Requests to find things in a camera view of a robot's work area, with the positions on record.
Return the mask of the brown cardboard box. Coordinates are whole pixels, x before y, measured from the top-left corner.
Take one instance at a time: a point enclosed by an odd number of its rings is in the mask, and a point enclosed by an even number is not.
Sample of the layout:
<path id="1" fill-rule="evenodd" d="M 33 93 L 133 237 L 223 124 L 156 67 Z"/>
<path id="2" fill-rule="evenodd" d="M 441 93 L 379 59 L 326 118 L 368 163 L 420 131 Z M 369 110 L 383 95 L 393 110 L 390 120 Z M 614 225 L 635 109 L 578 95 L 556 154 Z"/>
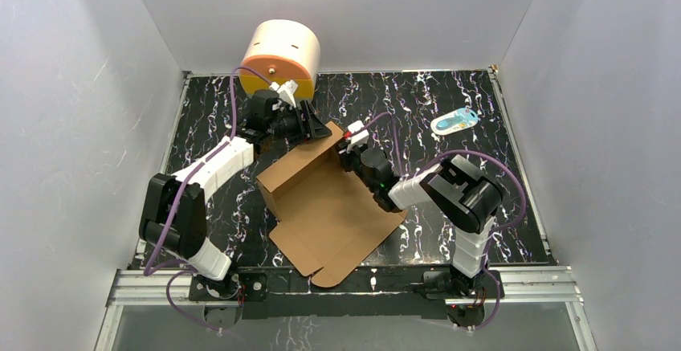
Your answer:
<path id="1" fill-rule="evenodd" d="M 406 219 L 384 211 L 354 173 L 341 168 L 335 149 L 343 129 L 296 146 L 256 180 L 277 219 L 271 241 L 303 276 L 321 288 L 341 283 Z"/>

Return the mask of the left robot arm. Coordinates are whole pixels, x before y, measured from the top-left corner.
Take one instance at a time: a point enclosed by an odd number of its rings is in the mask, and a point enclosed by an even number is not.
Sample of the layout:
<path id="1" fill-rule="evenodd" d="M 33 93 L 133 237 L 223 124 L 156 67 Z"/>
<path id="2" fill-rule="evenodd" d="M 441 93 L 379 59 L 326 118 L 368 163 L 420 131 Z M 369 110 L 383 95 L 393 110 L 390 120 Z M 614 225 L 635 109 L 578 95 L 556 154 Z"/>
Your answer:
<path id="1" fill-rule="evenodd" d="M 240 279 L 229 271 L 232 260 L 208 237 L 207 201 L 251 165 L 267 143 L 279 139 L 306 143 L 331 134 L 310 101 L 295 102 L 282 88 L 256 91 L 241 120 L 216 147 L 184 169 L 149 180 L 139 236 L 153 245 L 153 252 L 144 274 L 178 265 L 201 276 L 219 299 L 236 296 Z"/>

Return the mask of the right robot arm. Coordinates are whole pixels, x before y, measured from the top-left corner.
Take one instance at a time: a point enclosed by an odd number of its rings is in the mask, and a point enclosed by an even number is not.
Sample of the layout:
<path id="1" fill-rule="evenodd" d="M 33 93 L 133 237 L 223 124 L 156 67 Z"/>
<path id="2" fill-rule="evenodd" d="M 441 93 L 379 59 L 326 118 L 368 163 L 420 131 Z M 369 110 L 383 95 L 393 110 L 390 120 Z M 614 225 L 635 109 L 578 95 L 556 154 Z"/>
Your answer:
<path id="1" fill-rule="evenodd" d="M 386 212 L 433 202 L 453 223 L 455 252 L 448 276 L 428 276 L 413 290 L 422 294 L 472 298 L 483 289 L 487 241 L 503 201 L 501 188 L 469 162 L 466 150 L 446 152 L 410 178 L 394 172 L 386 152 L 365 143 L 336 145 L 340 165 L 355 173 Z"/>

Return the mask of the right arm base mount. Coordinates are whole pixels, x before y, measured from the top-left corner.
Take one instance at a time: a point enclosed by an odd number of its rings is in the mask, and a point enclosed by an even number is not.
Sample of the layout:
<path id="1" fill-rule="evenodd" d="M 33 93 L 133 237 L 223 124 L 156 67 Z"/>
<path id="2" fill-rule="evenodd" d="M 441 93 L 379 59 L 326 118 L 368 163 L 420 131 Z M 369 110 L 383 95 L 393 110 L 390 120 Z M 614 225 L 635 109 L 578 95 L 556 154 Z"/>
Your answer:
<path id="1" fill-rule="evenodd" d="M 429 300 L 444 300 L 453 326 L 469 333 L 488 326 L 505 297 L 500 273 L 489 266 L 472 277 L 454 267 L 426 271 L 415 291 Z"/>

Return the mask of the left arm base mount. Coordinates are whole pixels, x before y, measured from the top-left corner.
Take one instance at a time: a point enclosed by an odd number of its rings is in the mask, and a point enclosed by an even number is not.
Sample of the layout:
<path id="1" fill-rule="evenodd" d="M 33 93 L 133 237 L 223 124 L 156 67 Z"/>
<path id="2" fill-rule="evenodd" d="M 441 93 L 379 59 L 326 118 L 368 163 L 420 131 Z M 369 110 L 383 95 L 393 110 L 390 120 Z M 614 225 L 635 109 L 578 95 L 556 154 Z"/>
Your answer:
<path id="1" fill-rule="evenodd" d="M 224 280 L 216 281 L 196 275 L 192 278 L 188 297 L 189 301 L 206 306 L 204 316 L 210 323 L 231 326 L 242 319 L 246 303 L 265 301 L 267 276 L 250 271 L 229 271 Z"/>

